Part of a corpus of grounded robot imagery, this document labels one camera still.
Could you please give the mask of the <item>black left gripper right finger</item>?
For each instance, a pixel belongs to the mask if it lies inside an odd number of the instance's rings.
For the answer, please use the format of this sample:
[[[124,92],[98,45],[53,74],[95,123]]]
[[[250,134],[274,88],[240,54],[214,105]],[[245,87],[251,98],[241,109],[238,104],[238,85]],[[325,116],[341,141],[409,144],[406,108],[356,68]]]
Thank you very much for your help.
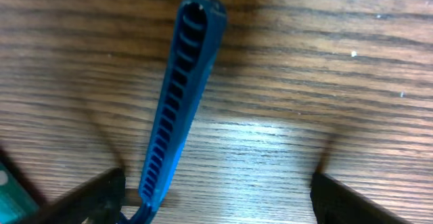
[[[318,224],[409,224],[323,173],[313,174],[310,197]]]

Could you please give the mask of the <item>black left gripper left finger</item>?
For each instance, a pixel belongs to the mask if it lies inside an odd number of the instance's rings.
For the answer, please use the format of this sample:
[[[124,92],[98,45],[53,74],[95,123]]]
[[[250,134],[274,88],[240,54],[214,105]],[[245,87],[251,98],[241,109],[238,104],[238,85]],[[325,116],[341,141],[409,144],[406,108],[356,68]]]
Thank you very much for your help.
[[[69,192],[53,204],[20,220],[20,224],[116,224],[125,198],[125,175],[110,169]]]

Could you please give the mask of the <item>Colgate toothpaste tube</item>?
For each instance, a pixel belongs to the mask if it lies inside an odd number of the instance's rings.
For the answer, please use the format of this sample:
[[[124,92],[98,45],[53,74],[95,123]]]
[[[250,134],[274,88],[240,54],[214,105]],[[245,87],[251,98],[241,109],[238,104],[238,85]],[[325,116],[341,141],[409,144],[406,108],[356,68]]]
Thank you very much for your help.
[[[38,204],[1,163],[1,224],[15,223],[38,210]]]

